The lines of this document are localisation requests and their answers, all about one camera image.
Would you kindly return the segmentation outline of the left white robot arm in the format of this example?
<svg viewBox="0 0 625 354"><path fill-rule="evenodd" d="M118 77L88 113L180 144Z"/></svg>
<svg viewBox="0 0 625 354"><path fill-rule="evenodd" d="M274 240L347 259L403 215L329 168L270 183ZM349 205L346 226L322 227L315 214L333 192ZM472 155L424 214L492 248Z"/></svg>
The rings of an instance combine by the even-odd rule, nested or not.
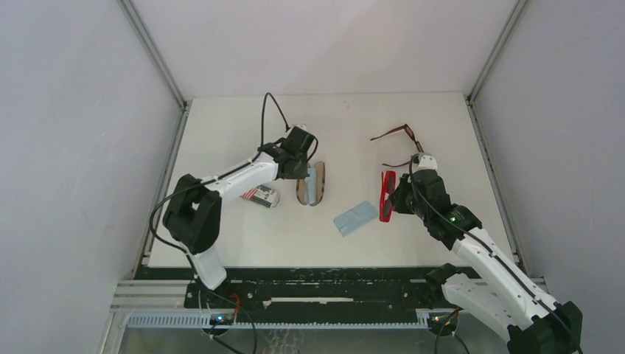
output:
<svg viewBox="0 0 625 354"><path fill-rule="evenodd" d="M296 125L223 173L178 179L173 194L164 199L162 223L206 288L218 288L227 277L215 246L222 208L262 184L308 177L308 163L317 147L318 139Z"/></svg>

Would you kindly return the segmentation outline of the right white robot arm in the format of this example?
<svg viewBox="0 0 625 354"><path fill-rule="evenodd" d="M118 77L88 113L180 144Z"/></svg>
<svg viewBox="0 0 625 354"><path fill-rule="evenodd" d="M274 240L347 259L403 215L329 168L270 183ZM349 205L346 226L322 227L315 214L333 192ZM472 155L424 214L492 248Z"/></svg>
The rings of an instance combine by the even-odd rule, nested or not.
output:
<svg viewBox="0 0 625 354"><path fill-rule="evenodd" d="M469 263L486 287L445 263L427 275L434 296L471 313L496 332L509 353L581 353L583 316L573 303L558 302L502 254L481 221L451 202L435 170L400 178L381 174L380 218L392 213L420 218L435 240Z"/></svg>

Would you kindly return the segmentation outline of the red sunglasses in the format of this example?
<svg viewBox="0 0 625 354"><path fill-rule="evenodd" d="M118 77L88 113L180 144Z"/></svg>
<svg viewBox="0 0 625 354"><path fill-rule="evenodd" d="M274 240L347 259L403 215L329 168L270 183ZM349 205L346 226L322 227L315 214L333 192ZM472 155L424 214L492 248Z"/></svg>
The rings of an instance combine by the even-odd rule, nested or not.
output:
<svg viewBox="0 0 625 354"><path fill-rule="evenodd" d="M393 204L390 196L395 190L397 176L393 170L386 170L381 172L380 178L379 221L388 223L393 213Z"/></svg>

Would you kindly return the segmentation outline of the light blue cleaning cloth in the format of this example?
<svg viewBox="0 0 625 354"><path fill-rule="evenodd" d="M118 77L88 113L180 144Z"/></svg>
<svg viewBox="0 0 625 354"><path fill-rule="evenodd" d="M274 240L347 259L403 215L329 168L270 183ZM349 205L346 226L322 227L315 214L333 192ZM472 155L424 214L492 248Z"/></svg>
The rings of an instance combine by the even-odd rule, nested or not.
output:
<svg viewBox="0 0 625 354"><path fill-rule="evenodd" d="M312 206L317 201L317 170L309 167L307 173L308 176L304 179L304 204Z"/></svg>

